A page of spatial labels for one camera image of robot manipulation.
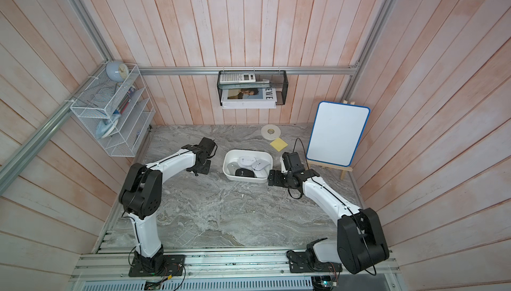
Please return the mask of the black mesh wall basket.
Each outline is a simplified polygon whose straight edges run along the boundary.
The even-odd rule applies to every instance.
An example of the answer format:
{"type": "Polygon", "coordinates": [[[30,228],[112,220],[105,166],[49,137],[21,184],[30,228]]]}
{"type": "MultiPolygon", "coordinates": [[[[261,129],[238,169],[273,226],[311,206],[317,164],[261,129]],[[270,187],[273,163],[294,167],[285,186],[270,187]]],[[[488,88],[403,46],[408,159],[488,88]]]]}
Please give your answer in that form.
{"type": "Polygon", "coordinates": [[[277,107],[283,106],[286,104],[287,90],[288,90],[288,86],[289,86],[286,71],[284,71],[284,70],[277,70],[277,71],[272,71],[272,70],[238,70],[238,71],[236,71],[236,70],[222,70],[218,73],[218,78],[217,78],[217,89],[218,89],[221,107],[222,107],[222,104],[221,104],[222,92],[224,90],[219,89],[218,84],[220,83],[220,74],[223,74],[225,72],[250,73],[250,74],[254,74],[256,76],[255,77],[256,81],[265,81],[265,82],[269,81],[271,83],[270,88],[274,88],[276,91],[276,95],[278,98],[277,107]]]}

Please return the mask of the white calculator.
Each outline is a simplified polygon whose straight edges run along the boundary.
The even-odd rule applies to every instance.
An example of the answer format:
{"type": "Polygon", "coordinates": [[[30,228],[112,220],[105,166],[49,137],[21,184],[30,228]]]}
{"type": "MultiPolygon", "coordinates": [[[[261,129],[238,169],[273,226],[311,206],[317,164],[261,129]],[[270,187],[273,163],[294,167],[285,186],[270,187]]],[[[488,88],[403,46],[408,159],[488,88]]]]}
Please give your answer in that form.
{"type": "Polygon", "coordinates": [[[220,85],[253,84],[256,77],[250,73],[225,72],[220,74],[220,85]]]}

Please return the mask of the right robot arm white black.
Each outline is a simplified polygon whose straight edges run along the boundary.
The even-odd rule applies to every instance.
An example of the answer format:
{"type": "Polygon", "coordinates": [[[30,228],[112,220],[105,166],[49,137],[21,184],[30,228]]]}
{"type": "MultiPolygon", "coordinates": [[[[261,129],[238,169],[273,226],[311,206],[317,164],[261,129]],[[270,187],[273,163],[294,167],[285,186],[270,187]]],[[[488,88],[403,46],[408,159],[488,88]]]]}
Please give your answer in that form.
{"type": "Polygon", "coordinates": [[[287,251],[292,273],[345,268],[355,275],[372,268],[371,274],[375,275],[375,265],[389,259],[390,252],[378,214],[371,208],[362,209],[350,203],[314,170],[283,173],[273,169],[268,183],[298,190],[301,197],[313,200],[337,228],[336,239],[314,240],[304,252],[287,251]]]}

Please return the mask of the green thin book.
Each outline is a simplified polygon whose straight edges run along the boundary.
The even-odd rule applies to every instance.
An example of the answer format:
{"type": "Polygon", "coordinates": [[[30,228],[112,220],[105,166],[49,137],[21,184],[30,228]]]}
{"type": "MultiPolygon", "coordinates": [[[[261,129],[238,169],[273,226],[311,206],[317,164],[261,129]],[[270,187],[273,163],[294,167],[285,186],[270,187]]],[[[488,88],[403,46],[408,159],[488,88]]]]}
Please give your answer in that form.
{"type": "Polygon", "coordinates": [[[270,88],[269,81],[255,81],[255,82],[228,82],[227,84],[218,84],[221,90],[235,90],[235,89],[248,89],[248,88],[270,88]]]}

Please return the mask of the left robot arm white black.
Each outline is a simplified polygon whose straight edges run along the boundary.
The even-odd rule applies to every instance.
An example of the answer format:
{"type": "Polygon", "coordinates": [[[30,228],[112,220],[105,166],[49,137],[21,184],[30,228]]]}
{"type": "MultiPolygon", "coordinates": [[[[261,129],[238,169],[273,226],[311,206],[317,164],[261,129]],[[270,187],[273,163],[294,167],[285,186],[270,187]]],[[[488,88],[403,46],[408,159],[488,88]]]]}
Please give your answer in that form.
{"type": "Polygon", "coordinates": [[[216,149],[213,140],[202,138],[198,145],[185,145],[159,161],[131,165],[118,200],[134,229],[134,259],[146,271],[156,273],[164,266],[164,249],[156,224],[163,183],[182,171],[195,176],[208,174],[216,149]]]}

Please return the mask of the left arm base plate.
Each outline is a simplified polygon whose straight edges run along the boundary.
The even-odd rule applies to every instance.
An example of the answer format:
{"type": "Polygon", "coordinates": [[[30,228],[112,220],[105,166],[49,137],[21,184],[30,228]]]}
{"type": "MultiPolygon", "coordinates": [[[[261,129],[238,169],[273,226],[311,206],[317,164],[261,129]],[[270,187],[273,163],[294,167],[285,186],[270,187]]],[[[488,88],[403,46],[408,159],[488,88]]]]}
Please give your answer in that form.
{"type": "Polygon", "coordinates": [[[135,251],[129,277],[182,276],[185,258],[185,255],[164,255],[161,251],[146,258],[135,251]]]}

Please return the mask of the white mouse in box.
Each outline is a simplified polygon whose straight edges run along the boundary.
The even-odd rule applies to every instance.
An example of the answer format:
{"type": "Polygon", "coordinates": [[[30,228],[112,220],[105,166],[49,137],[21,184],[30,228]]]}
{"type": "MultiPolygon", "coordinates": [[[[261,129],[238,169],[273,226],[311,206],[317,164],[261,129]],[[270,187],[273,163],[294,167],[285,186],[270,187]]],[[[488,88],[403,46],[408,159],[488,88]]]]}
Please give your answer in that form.
{"type": "Polygon", "coordinates": [[[241,156],[238,158],[238,165],[244,168],[251,167],[256,160],[258,159],[253,156],[241,156]]]}

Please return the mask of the black computer mouse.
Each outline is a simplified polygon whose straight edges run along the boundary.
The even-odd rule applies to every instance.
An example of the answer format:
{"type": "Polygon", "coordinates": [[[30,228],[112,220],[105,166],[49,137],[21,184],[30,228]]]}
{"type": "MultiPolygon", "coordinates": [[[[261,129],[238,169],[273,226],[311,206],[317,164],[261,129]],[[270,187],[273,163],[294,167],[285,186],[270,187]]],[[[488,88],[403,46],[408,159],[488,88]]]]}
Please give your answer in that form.
{"type": "Polygon", "coordinates": [[[251,169],[238,168],[235,171],[235,176],[236,177],[244,177],[244,178],[255,178],[255,173],[251,169]]]}

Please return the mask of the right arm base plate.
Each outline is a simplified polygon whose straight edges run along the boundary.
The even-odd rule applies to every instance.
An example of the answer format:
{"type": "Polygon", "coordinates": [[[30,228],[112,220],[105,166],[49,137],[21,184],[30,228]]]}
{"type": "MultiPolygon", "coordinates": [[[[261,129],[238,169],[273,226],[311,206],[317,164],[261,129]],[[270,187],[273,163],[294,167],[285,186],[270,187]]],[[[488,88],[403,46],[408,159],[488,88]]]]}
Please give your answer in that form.
{"type": "Polygon", "coordinates": [[[291,273],[310,273],[310,272],[331,272],[340,273],[343,271],[341,264],[322,263],[316,259],[311,251],[296,252],[289,250],[286,252],[291,273]]]}

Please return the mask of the yellow sticky note pad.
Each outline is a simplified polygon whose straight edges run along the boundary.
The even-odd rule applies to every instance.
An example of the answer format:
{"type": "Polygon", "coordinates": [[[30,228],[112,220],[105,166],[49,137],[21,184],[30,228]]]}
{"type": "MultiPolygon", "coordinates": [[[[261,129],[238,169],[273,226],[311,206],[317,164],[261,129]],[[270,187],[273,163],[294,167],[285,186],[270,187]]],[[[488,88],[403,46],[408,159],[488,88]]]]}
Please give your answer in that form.
{"type": "Polygon", "coordinates": [[[274,139],[270,145],[278,152],[281,152],[288,146],[288,143],[285,142],[282,138],[274,139]]]}

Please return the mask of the aluminium front rail frame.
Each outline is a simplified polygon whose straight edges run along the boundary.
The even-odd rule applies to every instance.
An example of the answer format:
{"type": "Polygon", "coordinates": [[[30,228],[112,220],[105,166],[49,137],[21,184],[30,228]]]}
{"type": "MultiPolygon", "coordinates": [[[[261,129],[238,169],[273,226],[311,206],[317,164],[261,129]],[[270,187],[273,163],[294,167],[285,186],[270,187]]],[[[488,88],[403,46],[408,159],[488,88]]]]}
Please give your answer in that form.
{"type": "MultiPolygon", "coordinates": [[[[168,255],[184,255],[187,278],[246,278],[291,276],[287,248],[195,248],[171,249],[168,255]]],[[[80,256],[70,281],[128,280],[127,249],[107,248],[80,256]]]]}

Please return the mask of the grey computer mouse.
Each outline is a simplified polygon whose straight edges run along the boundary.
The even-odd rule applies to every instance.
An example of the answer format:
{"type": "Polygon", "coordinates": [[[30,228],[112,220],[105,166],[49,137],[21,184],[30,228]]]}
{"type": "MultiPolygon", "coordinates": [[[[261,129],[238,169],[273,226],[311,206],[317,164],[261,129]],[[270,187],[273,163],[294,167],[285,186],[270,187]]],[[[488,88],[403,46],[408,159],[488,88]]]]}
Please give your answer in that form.
{"type": "Polygon", "coordinates": [[[227,164],[227,170],[230,175],[235,176],[236,171],[240,168],[240,166],[236,162],[231,162],[227,164]]]}

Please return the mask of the white tape roll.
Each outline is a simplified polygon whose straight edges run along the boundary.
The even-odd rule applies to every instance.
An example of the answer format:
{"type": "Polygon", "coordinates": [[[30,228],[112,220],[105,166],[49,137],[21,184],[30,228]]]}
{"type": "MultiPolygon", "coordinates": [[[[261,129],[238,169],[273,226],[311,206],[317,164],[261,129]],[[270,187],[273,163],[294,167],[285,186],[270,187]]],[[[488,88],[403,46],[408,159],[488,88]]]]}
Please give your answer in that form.
{"type": "Polygon", "coordinates": [[[264,139],[273,141],[280,138],[282,132],[278,126],[268,124],[262,127],[261,134],[264,139]]]}

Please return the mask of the white plastic storage box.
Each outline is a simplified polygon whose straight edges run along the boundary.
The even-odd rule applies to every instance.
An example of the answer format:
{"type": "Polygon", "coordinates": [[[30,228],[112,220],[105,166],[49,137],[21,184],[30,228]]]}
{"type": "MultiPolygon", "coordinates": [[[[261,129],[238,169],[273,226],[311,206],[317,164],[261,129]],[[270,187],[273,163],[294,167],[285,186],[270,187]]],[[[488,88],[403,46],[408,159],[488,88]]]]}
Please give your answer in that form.
{"type": "Polygon", "coordinates": [[[263,151],[233,149],[224,157],[222,171],[231,181],[266,183],[273,157],[263,151]]]}

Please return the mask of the white magazine book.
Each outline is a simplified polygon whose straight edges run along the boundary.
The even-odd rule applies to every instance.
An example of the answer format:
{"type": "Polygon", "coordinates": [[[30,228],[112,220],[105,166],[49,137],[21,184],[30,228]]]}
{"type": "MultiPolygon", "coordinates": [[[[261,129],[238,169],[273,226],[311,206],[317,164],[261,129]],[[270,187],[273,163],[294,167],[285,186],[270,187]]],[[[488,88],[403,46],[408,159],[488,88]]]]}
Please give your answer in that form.
{"type": "Polygon", "coordinates": [[[241,88],[224,90],[224,109],[276,109],[278,98],[274,88],[241,88]]]}

